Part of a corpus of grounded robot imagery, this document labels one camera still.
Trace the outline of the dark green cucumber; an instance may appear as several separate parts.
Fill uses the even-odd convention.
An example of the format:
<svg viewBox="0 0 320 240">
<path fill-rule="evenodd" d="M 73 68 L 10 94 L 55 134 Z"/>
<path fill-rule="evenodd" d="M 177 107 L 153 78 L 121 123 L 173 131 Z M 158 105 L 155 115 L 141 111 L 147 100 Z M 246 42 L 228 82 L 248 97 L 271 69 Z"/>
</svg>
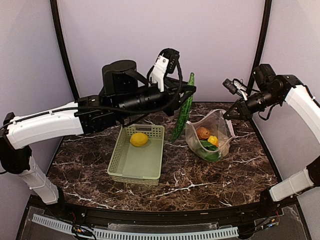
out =
<svg viewBox="0 0 320 240">
<path fill-rule="evenodd" d="M 187 84 L 191 86 L 195 86 L 195 74 L 193 72 L 190 73 Z M 189 118 L 189 112 L 192 106 L 192 101 L 193 101 L 193 95 L 186 96 L 185 102 L 182 104 L 182 106 L 179 109 L 179 115 L 171 135 L 172 143 L 174 143 L 179 138 L 179 136 L 181 135 L 181 133 L 183 132 L 186 126 L 186 122 Z"/>
</svg>

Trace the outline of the clear zip top bag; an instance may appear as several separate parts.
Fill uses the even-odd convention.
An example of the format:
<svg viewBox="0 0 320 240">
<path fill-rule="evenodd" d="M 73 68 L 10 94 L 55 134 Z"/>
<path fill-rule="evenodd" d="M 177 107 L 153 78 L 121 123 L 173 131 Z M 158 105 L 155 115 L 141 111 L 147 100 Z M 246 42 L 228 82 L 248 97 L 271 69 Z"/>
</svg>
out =
<svg viewBox="0 0 320 240">
<path fill-rule="evenodd" d="M 224 119 L 223 109 L 214 109 L 198 122 L 187 121 L 185 139 L 189 148 L 201 159 L 216 162 L 224 158 L 230 142 L 236 137 L 232 122 Z"/>
</svg>

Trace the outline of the brown potato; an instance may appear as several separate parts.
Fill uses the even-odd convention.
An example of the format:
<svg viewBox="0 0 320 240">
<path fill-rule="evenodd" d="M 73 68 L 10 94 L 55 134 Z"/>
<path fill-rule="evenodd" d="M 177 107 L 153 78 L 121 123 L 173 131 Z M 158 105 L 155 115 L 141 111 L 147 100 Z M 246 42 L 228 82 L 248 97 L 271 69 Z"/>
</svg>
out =
<svg viewBox="0 0 320 240">
<path fill-rule="evenodd" d="M 207 140 L 211 136 L 211 132 L 206 127 L 198 127 L 196 129 L 196 135 L 199 140 Z"/>
</svg>

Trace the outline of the yellow lemon top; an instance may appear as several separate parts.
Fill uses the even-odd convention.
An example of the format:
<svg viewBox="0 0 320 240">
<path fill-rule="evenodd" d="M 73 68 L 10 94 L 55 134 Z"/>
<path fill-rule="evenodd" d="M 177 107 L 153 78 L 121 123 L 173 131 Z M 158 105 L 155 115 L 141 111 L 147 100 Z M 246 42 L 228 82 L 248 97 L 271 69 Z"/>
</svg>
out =
<svg viewBox="0 0 320 240">
<path fill-rule="evenodd" d="M 130 137 L 130 143 L 134 147 L 142 147 L 147 144 L 149 138 L 145 133 L 137 132 Z"/>
</svg>

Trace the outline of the green white bok choy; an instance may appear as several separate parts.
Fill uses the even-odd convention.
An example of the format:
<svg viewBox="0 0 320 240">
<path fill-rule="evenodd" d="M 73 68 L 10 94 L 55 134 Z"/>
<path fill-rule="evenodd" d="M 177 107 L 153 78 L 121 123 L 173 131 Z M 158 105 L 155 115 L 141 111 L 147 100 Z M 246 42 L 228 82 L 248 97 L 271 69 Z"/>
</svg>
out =
<svg viewBox="0 0 320 240">
<path fill-rule="evenodd" d="M 218 147 L 206 140 L 200 141 L 200 147 L 195 150 L 195 154 L 208 162 L 216 162 L 222 158 Z"/>
</svg>

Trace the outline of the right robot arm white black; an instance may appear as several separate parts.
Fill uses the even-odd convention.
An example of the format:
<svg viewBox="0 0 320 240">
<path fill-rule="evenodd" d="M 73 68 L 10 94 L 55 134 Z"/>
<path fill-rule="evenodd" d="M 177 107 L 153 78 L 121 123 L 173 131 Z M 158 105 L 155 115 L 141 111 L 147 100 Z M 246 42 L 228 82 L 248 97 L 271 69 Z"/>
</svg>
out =
<svg viewBox="0 0 320 240">
<path fill-rule="evenodd" d="M 287 103 L 302 118 L 316 139 L 320 138 L 320 105 L 309 88 L 296 76 L 276 74 L 270 64 L 260 64 L 252 71 L 258 91 L 249 95 L 249 87 L 238 79 L 226 79 L 223 86 L 233 95 L 239 95 L 223 117 L 226 120 L 248 121 L 253 114 L 260 114 L 266 108 Z M 273 213 L 280 203 L 320 185 L 320 159 L 316 158 L 303 170 L 261 192 L 255 213 L 266 217 Z"/>
</svg>

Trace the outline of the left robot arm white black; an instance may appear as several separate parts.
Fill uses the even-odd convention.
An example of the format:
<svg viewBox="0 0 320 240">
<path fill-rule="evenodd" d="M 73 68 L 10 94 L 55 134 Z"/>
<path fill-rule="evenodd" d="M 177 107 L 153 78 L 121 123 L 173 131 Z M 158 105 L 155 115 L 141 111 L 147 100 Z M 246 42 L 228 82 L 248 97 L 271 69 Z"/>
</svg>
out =
<svg viewBox="0 0 320 240">
<path fill-rule="evenodd" d="M 171 78 L 181 72 L 178 60 L 159 57 L 147 76 L 137 71 L 133 60 L 118 60 L 102 68 L 103 89 L 97 95 L 79 98 L 58 108 L 28 116 L 8 113 L 0 129 L 0 163 L 5 173 L 23 179 L 44 204 L 60 218 L 71 213 L 63 190 L 38 167 L 31 144 L 63 136 L 98 133 L 125 119 L 151 113 L 172 116 L 196 88 Z"/>
</svg>

